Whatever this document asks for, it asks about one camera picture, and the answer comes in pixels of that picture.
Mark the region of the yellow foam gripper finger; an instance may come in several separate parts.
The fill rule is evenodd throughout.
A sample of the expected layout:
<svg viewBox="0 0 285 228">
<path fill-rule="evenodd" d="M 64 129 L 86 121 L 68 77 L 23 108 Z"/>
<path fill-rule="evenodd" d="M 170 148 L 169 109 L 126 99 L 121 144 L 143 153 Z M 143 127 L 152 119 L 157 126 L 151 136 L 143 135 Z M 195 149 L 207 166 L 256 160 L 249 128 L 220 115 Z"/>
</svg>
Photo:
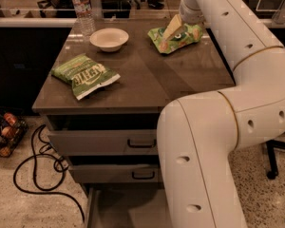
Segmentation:
<svg viewBox="0 0 285 228">
<path fill-rule="evenodd" d="M 169 25 L 166 27 L 162 39 L 168 41 L 174 36 L 184 32 L 184 23 L 181 20 L 181 16 L 176 14 L 170 21 Z"/>
</svg>

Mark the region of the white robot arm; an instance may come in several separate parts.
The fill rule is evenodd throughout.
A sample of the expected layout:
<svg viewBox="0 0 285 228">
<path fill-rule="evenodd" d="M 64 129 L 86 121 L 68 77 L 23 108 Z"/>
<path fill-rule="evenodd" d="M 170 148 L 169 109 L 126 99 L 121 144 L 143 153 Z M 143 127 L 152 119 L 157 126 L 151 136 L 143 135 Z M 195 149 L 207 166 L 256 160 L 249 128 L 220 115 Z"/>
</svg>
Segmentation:
<svg viewBox="0 0 285 228">
<path fill-rule="evenodd" d="M 285 47 L 242 0 L 180 0 L 191 23 L 201 13 L 235 86 L 178 98 L 157 128 L 173 228 L 247 228 L 228 156 L 285 132 Z"/>
</svg>

